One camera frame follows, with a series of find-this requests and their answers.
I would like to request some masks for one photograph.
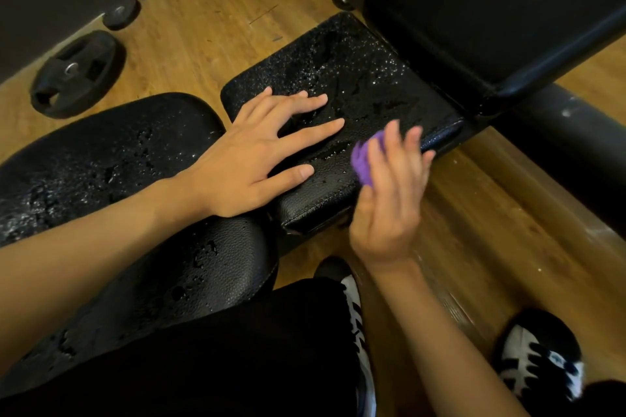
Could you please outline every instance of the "fingernail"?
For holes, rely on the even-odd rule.
[[[300,175],[302,175],[302,180],[306,180],[314,173],[315,168],[313,168],[313,165],[303,165],[302,167],[300,167]]]

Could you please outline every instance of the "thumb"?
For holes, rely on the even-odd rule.
[[[355,231],[369,231],[374,216],[374,190],[369,185],[364,185],[359,193],[359,199],[354,209],[354,218],[350,229]]]
[[[269,177],[267,180],[255,183],[255,200],[257,204],[254,207],[259,208],[268,204],[278,195],[303,183],[313,173],[315,173],[315,169],[312,165],[298,165],[297,167],[288,168],[273,177]]]

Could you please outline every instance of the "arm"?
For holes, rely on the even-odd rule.
[[[279,139],[294,113],[328,98],[271,94],[266,89],[246,103],[232,128],[175,177],[0,249],[0,374],[168,237],[210,215],[259,208],[313,175],[313,167],[298,165],[267,177],[289,155],[338,132],[343,119]]]
[[[400,323],[430,402],[440,417],[526,416],[517,398],[430,291],[411,243],[434,152],[419,151],[421,129],[404,141],[397,121],[385,128],[385,149],[368,145],[374,188],[363,187],[350,242]]]

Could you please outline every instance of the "black pants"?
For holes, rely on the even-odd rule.
[[[307,279],[160,330],[0,401],[0,415],[356,414],[343,289]]]

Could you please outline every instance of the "hand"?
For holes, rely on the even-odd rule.
[[[359,194],[350,225],[350,244],[368,268],[411,259],[422,200],[434,151],[421,154],[421,127],[413,127],[402,141],[399,122],[385,127],[386,156],[377,139],[367,145],[374,188]]]
[[[272,96],[272,89],[266,88],[244,104],[226,134],[176,176],[192,194],[198,215],[230,217],[259,208],[313,175],[311,165],[298,165],[267,177],[286,157],[340,131],[343,119],[277,136],[293,114],[310,112],[327,102],[325,94],[309,97],[302,91]]]

